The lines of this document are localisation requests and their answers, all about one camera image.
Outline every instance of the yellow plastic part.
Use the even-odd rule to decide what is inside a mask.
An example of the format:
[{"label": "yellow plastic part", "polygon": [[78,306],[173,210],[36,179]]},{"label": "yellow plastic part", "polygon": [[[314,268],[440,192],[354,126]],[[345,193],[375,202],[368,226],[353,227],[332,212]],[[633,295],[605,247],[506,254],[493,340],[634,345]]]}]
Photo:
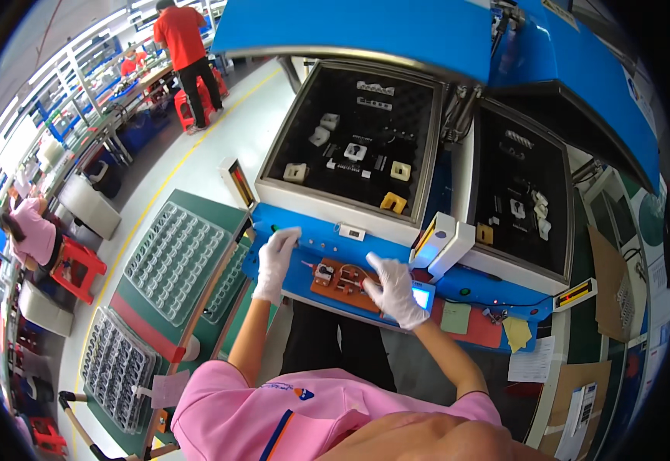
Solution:
[{"label": "yellow plastic part", "polygon": [[397,196],[393,192],[389,192],[385,195],[380,207],[381,209],[390,209],[397,215],[400,215],[404,211],[404,207],[406,207],[406,199]]}]

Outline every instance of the red shirt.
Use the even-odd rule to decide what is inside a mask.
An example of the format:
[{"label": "red shirt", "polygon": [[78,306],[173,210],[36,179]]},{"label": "red shirt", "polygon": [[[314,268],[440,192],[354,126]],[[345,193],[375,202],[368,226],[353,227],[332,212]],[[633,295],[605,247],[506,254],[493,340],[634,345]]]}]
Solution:
[{"label": "red shirt", "polygon": [[148,54],[145,51],[138,51],[135,53],[135,60],[129,60],[127,58],[123,60],[122,65],[119,67],[120,75],[127,75],[135,72],[135,69],[138,66],[137,63],[145,60],[147,56]]},{"label": "red shirt", "polygon": [[183,69],[207,56],[199,24],[204,17],[192,7],[168,7],[153,25],[154,40],[166,42],[174,70]]}]

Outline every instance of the chair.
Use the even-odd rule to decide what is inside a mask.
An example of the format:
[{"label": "chair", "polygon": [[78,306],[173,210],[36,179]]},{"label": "chair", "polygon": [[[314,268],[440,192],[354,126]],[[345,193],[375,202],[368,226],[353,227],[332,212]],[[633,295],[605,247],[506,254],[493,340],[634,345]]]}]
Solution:
[{"label": "chair", "polygon": [[[80,284],[76,285],[72,281],[63,277],[63,268],[60,265],[55,270],[53,279],[86,304],[91,304],[94,301],[94,297],[89,294],[91,283],[94,281],[95,276],[104,275],[105,272],[107,272],[107,264],[103,263],[100,258],[97,257],[96,253],[65,235],[63,236],[63,254],[61,258],[63,260],[62,263],[73,260],[75,263],[84,265],[86,267],[86,275],[84,275]],[[72,264],[72,280],[78,279],[76,273],[78,264]]]},{"label": "chair", "polygon": [[58,433],[52,418],[28,418],[33,429],[35,445],[49,453],[66,456],[63,447],[66,440]]},{"label": "chair", "polygon": [[[214,111],[214,108],[212,107],[210,92],[207,90],[207,85],[204,85],[201,77],[197,77],[197,91],[201,99],[201,106],[204,108],[204,119],[207,124],[210,124],[210,114]],[[176,93],[176,96],[174,96],[174,105],[176,106],[179,120],[182,121],[182,127],[186,131],[187,128],[194,124],[194,114],[192,114],[191,107],[187,102],[187,94],[184,90]]]},{"label": "chair", "polygon": [[222,80],[222,74],[220,73],[220,71],[212,67],[212,74],[215,76],[215,79],[217,80],[217,87],[220,89],[220,99],[228,97],[230,95],[230,92],[227,90],[225,80]]}]

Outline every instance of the gloved hand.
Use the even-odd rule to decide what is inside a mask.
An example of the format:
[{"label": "gloved hand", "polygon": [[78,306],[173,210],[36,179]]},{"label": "gloved hand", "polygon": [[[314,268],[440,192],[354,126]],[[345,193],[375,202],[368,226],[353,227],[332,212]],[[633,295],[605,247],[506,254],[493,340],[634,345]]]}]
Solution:
[{"label": "gloved hand", "polygon": [[301,227],[279,229],[258,251],[258,282],[253,290],[254,300],[266,300],[278,304],[281,300],[281,285],[288,271],[291,250],[302,236]]},{"label": "gloved hand", "polygon": [[412,294],[409,268],[397,260],[382,260],[374,252],[366,255],[368,263],[378,273],[383,290],[370,279],[363,281],[363,290],[379,309],[394,317],[399,326],[413,330],[429,318],[429,312],[417,304]]}]

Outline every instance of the machine lid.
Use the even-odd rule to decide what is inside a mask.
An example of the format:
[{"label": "machine lid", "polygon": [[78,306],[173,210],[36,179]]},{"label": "machine lid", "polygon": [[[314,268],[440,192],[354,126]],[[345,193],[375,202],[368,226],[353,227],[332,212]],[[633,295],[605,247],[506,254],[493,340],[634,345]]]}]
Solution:
[{"label": "machine lid", "polygon": [[212,52],[377,60],[484,84],[491,51],[488,0],[235,0]]},{"label": "machine lid", "polygon": [[489,95],[544,124],[570,145],[657,193],[652,109],[609,49],[550,0],[518,0],[526,22],[505,34]]}]

